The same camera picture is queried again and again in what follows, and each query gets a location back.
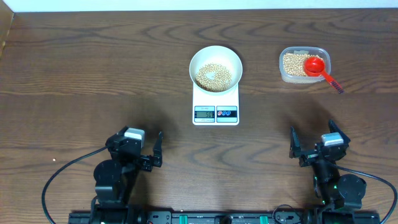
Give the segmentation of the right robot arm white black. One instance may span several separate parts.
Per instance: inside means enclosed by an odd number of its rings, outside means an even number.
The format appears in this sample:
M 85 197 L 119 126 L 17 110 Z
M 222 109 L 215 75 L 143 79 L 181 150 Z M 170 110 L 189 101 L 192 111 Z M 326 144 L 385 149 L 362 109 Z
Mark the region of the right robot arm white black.
M 299 159 L 300 167 L 312 167 L 315 195 L 323 205 L 303 213 L 303 223 L 355 223 L 355 211 L 362 207 L 366 181 L 354 174 L 341 175 L 336 161 L 346 155 L 351 139 L 329 120 L 330 132 L 321 136 L 312 150 L 301 148 L 294 127 L 290 128 L 290 158 Z

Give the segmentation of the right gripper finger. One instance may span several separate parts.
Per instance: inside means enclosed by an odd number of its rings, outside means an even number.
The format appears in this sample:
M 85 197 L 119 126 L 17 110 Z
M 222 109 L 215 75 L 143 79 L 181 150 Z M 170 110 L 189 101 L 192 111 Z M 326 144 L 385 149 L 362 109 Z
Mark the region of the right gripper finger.
M 301 155 L 301 145 L 299 141 L 299 137 L 297 136 L 297 133 L 294 129 L 293 126 L 290 127 L 290 151 L 289 151 L 289 157 L 292 158 L 298 158 Z
M 339 133 L 345 144 L 349 144 L 351 142 L 351 139 L 336 125 L 332 119 L 328 121 L 328 127 L 331 133 Z

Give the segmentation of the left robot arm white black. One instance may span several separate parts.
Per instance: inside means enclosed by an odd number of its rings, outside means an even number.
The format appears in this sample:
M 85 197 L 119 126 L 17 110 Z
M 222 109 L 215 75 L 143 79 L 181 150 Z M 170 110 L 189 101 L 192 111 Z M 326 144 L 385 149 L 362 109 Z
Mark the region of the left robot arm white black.
M 145 141 L 145 131 L 141 129 L 126 126 L 107 139 L 105 146 L 111 159 L 101 162 L 94 170 L 98 203 L 91 204 L 90 223 L 147 222 L 145 211 L 129 201 L 140 171 L 150 172 L 162 166 L 163 136 L 160 132 L 152 155 L 141 153 Z

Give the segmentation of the red plastic measuring scoop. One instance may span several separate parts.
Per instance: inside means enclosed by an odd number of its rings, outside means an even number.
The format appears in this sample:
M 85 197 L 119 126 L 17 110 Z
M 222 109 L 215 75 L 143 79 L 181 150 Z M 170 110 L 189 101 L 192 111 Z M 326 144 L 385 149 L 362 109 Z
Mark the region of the red plastic measuring scoop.
M 304 72 L 310 77 L 322 76 L 326 82 L 339 94 L 344 93 L 343 87 L 325 70 L 325 63 L 321 58 L 310 57 L 304 61 Z

